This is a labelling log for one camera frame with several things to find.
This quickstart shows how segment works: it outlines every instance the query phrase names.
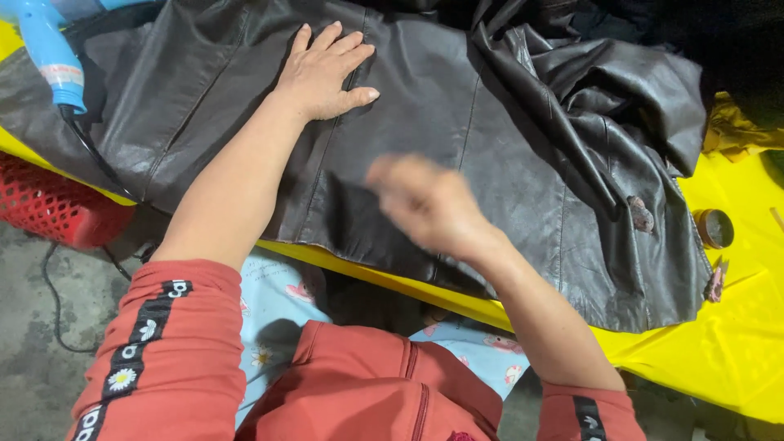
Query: black power cord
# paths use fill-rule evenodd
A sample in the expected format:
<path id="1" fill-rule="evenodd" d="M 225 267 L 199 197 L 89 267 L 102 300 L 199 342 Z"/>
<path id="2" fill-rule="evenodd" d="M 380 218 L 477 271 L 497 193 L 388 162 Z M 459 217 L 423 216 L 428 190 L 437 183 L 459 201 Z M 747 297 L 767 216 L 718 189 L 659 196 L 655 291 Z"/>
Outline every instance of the black power cord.
<path id="1" fill-rule="evenodd" d="M 89 349 L 81 349 L 81 348 L 74 348 L 63 341 L 63 331 L 60 327 L 60 321 L 62 316 L 62 300 L 60 299 L 60 294 L 57 292 L 57 288 L 54 287 L 52 284 L 52 280 L 49 278 L 49 271 L 46 269 L 47 265 L 49 264 L 49 259 L 52 258 L 54 255 L 55 250 L 57 247 L 60 246 L 60 243 L 57 241 L 52 241 L 52 244 L 49 245 L 49 249 L 46 251 L 43 260 L 41 261 L 41 277 L 44 279 L 44 283 L 49 287 L 49 292 L 52 293 L 52 298 L 54 299 L 54 337 L 57 340 L 57 344 L 60 345 L 63 349 L 69 352 L 75 352 L 77 354 L 95 354 L 98 352 L 98 347 L 100 346 L 99 342 L 96 342 L 92 348 Z M 120 265 L 120 262 L 117 261 L 117 257 L 109 251 L 109 249 L 104 246 L 103 251 L 109 257 L 109 260 L 120 271 L 123 277 L 131 280 L 131 275 L 125 270 L 125 268 Z"/>
<path id="2" fill-rule="evenodd" d="M 130 191 L 128 191 L 128 188 L 125 188 L 125 185 L 123 185 L 122 181 L 120 180 L 120 176 L 118 176 L 117 172 L 115 172 L 109 163 L 106 162 L 106 159 L 101 156 L 89 135 L 79 127 L 76 119 L 74 119 L 74 106 L 70 104 L 58 104 L 57 107 L 60 109 L 60 115 L 63 117 L 66 125 L 71 128 L 71 131 L 79 139 L 79 142 L 82 143 L 82 147 L 87 150 L 87 152 L 90 154 L 90 157 L 93 158 L 93 161 L 96 163 L 100 171 L 109 178 L 112 184 L 123 190 L 125 193 L 123 196 L 131 199 L 136 203 L 140 203 L 140 201 L 136 199 L 136 197 L 132 195 Z"/>

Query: zipper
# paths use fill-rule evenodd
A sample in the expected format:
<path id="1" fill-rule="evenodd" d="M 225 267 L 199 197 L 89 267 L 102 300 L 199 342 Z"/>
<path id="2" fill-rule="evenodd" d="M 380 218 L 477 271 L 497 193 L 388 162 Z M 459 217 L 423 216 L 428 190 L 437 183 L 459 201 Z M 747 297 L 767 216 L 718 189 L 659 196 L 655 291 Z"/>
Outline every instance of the zipper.
<path id="1" fill-rule="evenodd" d="M 422 432 L 425 428 L 425 414 L 427 413 L 427 401 L 430 399 L 430 390 L 427 385 L 422 385 L 422 398 L 419 399 L 419 413 L 416 415 L 414 433 L 411 435 L 412 441 L 421 441 Z"/>
<path id="2" fill-rule="evenodd" d="M 405 377 L 411 380 L 411 376 L 414 374 L 414 364 L 416 363 L 416 355 L 419 352 L 419 348 L 416 347 L 414 342 L 411 342 L 411 352 L 408 354 L 408 366 L 405 367 Z"/>

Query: red sleeve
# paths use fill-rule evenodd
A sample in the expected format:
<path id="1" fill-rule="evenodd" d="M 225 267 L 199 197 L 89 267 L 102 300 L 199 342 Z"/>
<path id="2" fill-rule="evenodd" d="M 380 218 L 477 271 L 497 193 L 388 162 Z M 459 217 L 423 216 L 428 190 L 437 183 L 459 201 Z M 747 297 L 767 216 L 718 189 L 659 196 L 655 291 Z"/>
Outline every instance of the red sleeve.
<path id="1" fill-rule="evenodd" d="M 645 441 L 626 392 L 543 385 L 537 441 Z"/>
<path id="2" fill-rule="evenodd" d="M 66 440 L 234 438 L 240 275 L 211 261 L 145 264 L 109 323 Z"/>

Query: light blue pajama pants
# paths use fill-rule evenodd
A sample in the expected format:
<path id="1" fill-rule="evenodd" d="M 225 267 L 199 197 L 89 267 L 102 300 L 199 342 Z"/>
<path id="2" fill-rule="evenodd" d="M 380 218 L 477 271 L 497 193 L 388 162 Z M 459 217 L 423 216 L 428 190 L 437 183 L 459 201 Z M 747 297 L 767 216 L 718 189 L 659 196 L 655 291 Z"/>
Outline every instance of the light blue pajama pants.
<path id="1" fill-rule="evenodd" d="M 331 321 L 315 305 L 315 298 L 325 295 L 320 268 L 256 247 L 241 274 L 240 335 L 245 349 L 240 368 L 248 387 L 237 412 L 237 426 L 267 385 L 288 369 L 305 322 Z M 447 348 L 505 399 L 530 364 L 514 340 L 496 332 L 483 323 L 450 315 L 410 338 Z"/>

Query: hair dryer label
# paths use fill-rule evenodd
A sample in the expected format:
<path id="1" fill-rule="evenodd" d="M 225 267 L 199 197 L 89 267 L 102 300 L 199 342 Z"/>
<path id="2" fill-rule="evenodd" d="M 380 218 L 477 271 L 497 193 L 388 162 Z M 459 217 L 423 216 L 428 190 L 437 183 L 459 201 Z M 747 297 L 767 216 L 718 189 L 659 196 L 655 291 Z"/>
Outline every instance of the hair dryer label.
<path id="1" fill-rule="evenodd" d="M 77 67 L 67 64 L 47 64 L 41 66 L 39 70 L 51 86 L 65 82 L 73 82 L 82 87 L 85 85 L 85 75 L 82 73 L 82 69 Z"/>

